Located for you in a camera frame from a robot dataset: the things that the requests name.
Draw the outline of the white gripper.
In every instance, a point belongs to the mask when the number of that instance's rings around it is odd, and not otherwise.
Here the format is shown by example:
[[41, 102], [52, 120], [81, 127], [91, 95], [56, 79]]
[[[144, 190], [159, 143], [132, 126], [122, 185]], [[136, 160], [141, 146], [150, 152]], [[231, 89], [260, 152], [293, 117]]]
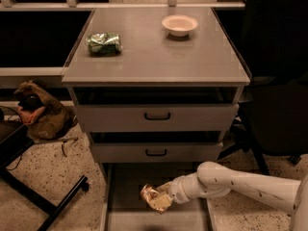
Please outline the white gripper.
[[167, 182], [157, 187], [156, 190], [160, 194], [155, 195], [149, 201], [149, 206], [154, 210], [163, 210], [170, 207], [173, 201], [177, 204], [188, 203], [190, 199], [184, 191], [184, 179], [184, 176], [180, 176], [171, 182]]

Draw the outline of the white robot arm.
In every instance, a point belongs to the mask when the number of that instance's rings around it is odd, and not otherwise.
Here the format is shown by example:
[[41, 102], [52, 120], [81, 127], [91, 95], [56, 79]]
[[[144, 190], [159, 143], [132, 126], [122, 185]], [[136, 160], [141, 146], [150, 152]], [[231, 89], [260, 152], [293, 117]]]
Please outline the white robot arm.
[[214, 162], [202, 163], [196, 172], [175, 178], [143, 199], [163, 213], [172, 203], [212, 198], [235, 191], [291, 216], [290, 231], [308, 231], [308, 176], [302, 180], [242, 172]]

